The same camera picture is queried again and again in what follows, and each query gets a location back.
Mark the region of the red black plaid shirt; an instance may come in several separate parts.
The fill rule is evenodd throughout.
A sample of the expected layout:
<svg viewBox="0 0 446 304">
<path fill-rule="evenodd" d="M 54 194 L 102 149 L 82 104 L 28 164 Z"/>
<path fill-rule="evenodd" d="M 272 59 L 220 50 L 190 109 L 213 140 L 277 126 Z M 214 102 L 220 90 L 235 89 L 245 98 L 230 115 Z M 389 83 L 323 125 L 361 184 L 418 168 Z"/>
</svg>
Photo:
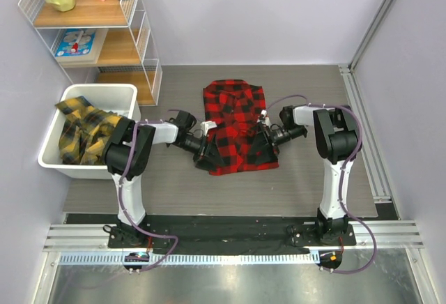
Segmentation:
<svg viewBox="0 0 446 304">
<path fill-rule="evenodd" d="M 257 121 L 266 108 L 263 88 L 242 79 L 222 79 L 203 88 L 205 118 L 217 124 L 208 133 L 216 141 L 224 166 L 210 170 L 213 176 L 253 172 L 279 167 L 277 160 L 257 165 L 249 150 L 257 133 Z"/>
</svg>

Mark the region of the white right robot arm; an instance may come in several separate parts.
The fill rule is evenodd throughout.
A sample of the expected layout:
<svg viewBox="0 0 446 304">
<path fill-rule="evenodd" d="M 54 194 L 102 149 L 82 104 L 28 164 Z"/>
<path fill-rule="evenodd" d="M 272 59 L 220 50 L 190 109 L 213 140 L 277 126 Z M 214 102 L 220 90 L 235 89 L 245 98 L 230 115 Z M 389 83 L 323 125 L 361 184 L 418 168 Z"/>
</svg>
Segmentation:
<svg viewBox="0 0 446 304">
<path fill-rule="evenodd" d="M 282 124 L 271 128 L 263 111 L 248 156 L 256 165 L 278 160 L 279 146 L 314 129 L 316 150 L 323 160 L 324 182 L 321 203 L 310 225 L 291 225 L 287 232 L 294 246 L 355 245 L 349 224 L 348 180 L 357 153 L 362 148 L 361 127 L 349 107 L 283 107 Z"/>
</svg>

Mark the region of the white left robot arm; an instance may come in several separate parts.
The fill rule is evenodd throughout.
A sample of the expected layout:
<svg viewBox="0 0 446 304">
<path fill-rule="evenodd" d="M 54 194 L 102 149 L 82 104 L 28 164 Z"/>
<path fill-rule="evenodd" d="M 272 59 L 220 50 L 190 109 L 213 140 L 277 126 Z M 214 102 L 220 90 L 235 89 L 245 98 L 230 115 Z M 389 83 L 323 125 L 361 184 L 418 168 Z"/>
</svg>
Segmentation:
<svg viewBox="0 0 446 304">
<path fill-rule="evenodd" d="M 139 248 L 151 239 L 159 239 L 162 243 L 177 240 L 170 234 L 159 235 L 150 231 L 142 201 L 141 178 L 151 148 L 156 144 L 174 145 L 190 152 L 195 167 L 202 170 L 214 171 L 224 166 L 216 138 L 208 138 L 208 133 L 217 124 L 203 122 L 200 137 L 191 132 L 196 124 L 197 119 L 183 110 L 168 121 L 122 118 L 118 122 L 102 152 L 102 161 L 113 178 L 118 200 L 117 224 L 103 227 L 109 234 L 110 248 Z"/>
</svg>

